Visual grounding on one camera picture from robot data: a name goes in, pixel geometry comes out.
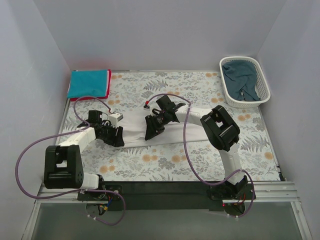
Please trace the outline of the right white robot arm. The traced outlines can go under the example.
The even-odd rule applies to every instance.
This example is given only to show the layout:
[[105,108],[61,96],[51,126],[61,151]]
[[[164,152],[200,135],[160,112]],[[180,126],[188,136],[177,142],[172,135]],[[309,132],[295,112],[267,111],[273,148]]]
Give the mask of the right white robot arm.
[[158,108],[150,108],[149,101],[144,104],[144,109],[149,111],[145,117],[146,141],[163,133],[169,123],[182,123],[183,147],[187,147],[187,124],[203,128],[210,144],[218,150],[223,168],[224,179],[218,182],[208,182],[202,179],[195,168],[191,171],[196,178],[205,185],[214,189],[221,197],[237,199],[245,196],[245,188],[250,177],[242,168],[238,152],[240,128],[229,115],[227,110],[217,105],[214,108],[193,107],[192,103],[184,99],[182,103],[174,103],[170,93],[157,95]]

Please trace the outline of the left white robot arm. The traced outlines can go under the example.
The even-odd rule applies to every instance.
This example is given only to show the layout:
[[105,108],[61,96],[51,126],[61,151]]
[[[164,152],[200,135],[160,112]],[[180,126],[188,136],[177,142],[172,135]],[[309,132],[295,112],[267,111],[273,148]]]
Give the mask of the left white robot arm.
[[102,119],[102,112],[90,110],[88,119],[77,127],[72,134],[59,145],[51,145],[45,151],[44,186],[47,189],[89,190],[95,200],[106,196],[106,187],[98,174],[83,170],[82,152],[95,140],[101,140],[111,147],[123,147],[124,128],[119,122],[124,118],[121,113],[110,113]]

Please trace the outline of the floral patterned table mat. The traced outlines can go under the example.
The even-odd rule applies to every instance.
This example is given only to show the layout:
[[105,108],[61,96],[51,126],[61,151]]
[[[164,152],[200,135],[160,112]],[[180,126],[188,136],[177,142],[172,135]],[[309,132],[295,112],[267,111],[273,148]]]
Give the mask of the floral patterned table mat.
[[[280,174],[266,126],[258,108],[230,107],[223,93],[218,72],[114,72],[109,97],[69,102],[62,119],[62,132],[73,131],[90,110],[105,112],[108,107],[122,113],[125,120],[143,110],[146,100],[156,94],[169,93],[180,102],[193,106],[225,107],[240,128],[241,166],[254,181],[278,181]],[[219,152],[208,141],[160,144],[158,137],[143,146],[114,148],[96,140],[82,153],[86,172],[100,174],[106,181],[195,181],[191,168],[206,181],[220,181],[224,168]]]

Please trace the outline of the dark teal t shirt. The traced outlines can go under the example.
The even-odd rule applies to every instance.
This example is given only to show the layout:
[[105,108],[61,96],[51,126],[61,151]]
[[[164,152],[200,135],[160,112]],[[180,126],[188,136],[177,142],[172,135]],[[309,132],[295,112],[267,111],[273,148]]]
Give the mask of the dark teal t shirt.
[[232,60],[222,65],[222,73],[231,98],[237,101],[257,102],[260,100],[255,86],[257,71],[252,62]]

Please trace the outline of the white plastic laundry basket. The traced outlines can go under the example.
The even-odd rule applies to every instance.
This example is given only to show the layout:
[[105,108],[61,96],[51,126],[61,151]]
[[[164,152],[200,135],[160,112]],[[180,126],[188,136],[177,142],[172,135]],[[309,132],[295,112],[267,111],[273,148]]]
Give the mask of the white plastic laundry basket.
[[[255,70],[256,70],[256,77],[257,77],[256,84],[255,84],[255,91],[257,93],[257,96],[260,98],[259,101],[239,101],[239,100],[233,99],[230,96],[230,94],[228,92],[228,88],[226,86],[225,77],[223,76],[223,65],[228,62],[236,61],[236,60],[247,61],[247,62],[250,62],[254,65]],[[259,105],[266,103],[270,99],[271,92],[269,90],[267,80],[265,78],[265,75],[263,73],[263,70],[262,70],[259,62],[257,60],[255,60],[254,58],[248,57],[248,56],[227,56],[227,57],[224,57],[220,60],[219,68],[220,68],[220,72],[221,72],[221,81],[222,81],[225,100],[231,107],[242,108],[242,109],[256,108]]]

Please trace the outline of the aluminium rail frame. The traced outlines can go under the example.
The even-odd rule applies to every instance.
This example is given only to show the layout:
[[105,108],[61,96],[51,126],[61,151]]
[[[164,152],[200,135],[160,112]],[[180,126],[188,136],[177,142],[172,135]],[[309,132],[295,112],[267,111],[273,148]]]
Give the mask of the aluminium rail frame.
[[98,214],[98,204],[42,188],[27,224],[25,240],[310,240],[298,192],[290,181],[252,185],[255,199],[244,201],[245,216],[233,203],[208,209],[122,210]]

